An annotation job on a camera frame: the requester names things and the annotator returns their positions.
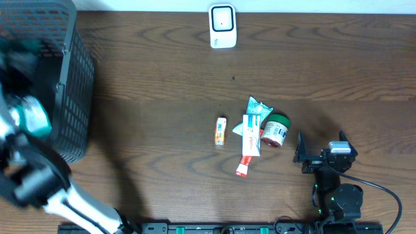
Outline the green lid white jar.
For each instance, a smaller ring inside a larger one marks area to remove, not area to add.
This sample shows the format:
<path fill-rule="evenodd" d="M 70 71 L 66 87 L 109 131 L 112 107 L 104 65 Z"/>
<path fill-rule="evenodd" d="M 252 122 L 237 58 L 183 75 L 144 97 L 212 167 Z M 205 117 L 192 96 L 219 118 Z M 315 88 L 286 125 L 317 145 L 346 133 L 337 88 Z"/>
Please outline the green lid white jar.
<path fill-rule="evenodd" d="M 261 140 L 268 146 L 280 148 L 285 141 L 290 126 L 291 121 L 287 117 L 271 114 L 261 135 Z"/>

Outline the white toothpaste box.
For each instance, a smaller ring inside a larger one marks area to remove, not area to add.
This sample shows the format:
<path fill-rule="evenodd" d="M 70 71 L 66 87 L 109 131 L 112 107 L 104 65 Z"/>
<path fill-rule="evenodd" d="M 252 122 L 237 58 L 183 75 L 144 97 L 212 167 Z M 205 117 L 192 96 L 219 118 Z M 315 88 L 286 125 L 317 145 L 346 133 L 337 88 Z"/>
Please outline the white toothpaste box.
<path fill-rule="evenodd" d="M 242 122 L 242 155 L 260 157 L 260 115 L 245 114 Z"/>

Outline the red white sachet stick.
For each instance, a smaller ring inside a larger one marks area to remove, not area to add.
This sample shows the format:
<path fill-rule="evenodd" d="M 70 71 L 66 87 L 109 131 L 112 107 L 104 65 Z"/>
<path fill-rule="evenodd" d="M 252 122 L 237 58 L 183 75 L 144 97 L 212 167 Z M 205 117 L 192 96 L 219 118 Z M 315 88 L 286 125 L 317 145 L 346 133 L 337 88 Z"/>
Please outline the red white sachet stick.
<path fill-rule="evenodd" d="M 242 156 L 240 163 L 235 170 L 235 174 L 241 177 L 246 177 L 248 174 L 248 167 L 252 161 L 252 156 Z"/>

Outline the light green wipes packet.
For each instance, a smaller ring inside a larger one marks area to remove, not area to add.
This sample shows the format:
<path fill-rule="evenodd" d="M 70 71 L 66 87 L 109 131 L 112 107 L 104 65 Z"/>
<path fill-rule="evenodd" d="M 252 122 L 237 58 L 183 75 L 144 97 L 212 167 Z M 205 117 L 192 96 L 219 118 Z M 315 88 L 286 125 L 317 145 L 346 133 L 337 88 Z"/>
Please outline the light green wipes packet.
<path fill-rule="evenodd" d="M 246 108 L 246 114 L 259 115 L 260 123 L 273 111 L 273 108 L 267 107 L 264 103 L 258 102 L 253 96 L 250 96 Z M 233 133 L 242 136 L 242 123 L 233 128 Z"/>

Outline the orange Kleenex tissue pack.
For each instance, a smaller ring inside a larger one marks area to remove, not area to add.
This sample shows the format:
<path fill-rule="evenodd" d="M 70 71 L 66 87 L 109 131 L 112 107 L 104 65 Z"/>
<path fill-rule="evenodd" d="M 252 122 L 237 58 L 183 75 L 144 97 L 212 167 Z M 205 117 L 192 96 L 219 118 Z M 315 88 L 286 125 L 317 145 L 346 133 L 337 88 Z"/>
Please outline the orange Kleenex tissue pack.
<path fill-rule="evenodd" d="M 214 131 L 214 144 L 216 146 L 223 146 L 225 142 L 227 119 L 218 117 L 216 120 L 216 127 Z"/>

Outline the green white 3M package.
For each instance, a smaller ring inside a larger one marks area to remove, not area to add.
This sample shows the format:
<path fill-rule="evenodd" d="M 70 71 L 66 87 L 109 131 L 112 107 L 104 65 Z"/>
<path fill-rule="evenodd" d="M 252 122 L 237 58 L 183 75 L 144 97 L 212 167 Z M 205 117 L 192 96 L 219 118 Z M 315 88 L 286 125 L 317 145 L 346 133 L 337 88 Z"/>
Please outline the green white 3M package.
<path fill-rule="evenodd" d="M 46 137 L 51 132 L 51 123 L 43 105 L 34 96 L 25 96 L 18 105 L 9 109 L 15 124 L 35 137 Z"/>

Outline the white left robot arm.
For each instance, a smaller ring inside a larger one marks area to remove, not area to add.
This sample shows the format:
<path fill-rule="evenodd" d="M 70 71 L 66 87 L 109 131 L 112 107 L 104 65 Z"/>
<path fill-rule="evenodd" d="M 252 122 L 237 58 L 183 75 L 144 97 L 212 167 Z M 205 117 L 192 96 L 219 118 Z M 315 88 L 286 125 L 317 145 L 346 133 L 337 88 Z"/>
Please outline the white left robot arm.
<path fill-rule="evenodd" d="M 43 208 L 89 233 L 141 233 L 115 208 L 97 201 L 74 180 L 68 163 L 43 138 L 51 122 L 29 90 L 40 61 L 39 41 L 1 42 L 1 197 L 16 207 Z"/>

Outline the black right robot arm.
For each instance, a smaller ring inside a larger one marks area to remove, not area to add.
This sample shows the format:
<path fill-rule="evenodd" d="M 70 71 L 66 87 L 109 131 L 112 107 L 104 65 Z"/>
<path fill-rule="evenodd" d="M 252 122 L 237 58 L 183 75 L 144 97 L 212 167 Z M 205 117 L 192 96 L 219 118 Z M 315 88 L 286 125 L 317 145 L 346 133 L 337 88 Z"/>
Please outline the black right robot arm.
<path fill-rule="evenodd" d="M 293 161 L 302 164 L 303 174 L 315 176 L 313 204 L 330 222 L 349 222 L 361 217 L 363 190 L 357 185 L 342 183 L 341 176 L 352 167 L 358 153 L 345 134 L 331 141 L 319 155 L 309 155 L 301 133 Z"/>

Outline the white barcode scanner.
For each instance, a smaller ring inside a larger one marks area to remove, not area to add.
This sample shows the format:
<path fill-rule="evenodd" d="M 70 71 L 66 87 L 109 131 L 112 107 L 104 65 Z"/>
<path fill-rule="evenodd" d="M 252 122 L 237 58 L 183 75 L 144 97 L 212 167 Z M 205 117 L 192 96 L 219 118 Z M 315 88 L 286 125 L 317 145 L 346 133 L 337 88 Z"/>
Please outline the white barcode scanner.
<path fill-rule="evenodd" d="M 236 46 L 236 11 L 231 4 L 216 4 L 209 8 L 209 38 L 213 49 L 226 49 Z"/>

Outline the grey plastic mesh basket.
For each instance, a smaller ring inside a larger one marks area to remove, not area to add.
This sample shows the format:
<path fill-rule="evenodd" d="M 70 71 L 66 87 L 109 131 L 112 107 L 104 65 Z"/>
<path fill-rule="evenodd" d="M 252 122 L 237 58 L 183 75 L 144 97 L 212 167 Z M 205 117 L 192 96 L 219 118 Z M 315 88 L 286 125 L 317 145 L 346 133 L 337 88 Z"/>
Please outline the grey plastic mesh basket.
<path fill-rule="evenodd" d="M 1 2 L 1 41 L 36 45 L 38 65 L 29 92 L 51 122 L 44 140 L 68 163 L 86 151 L 95 80 L 76 21 L 77 9 L 69 0 Z"/>

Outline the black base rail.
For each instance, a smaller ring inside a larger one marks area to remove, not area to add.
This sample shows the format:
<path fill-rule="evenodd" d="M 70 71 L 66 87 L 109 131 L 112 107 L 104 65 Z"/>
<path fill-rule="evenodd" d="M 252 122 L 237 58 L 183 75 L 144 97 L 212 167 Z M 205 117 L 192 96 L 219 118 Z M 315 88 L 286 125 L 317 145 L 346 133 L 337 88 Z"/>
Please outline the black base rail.
<path fill-rule="evenodd" d="M 326 224 L 322 229 L 312 225 L 279 222 L 277 224 L 166 224 L 143 223 L 143 234 L 383 234 L 379 224 Z"/>

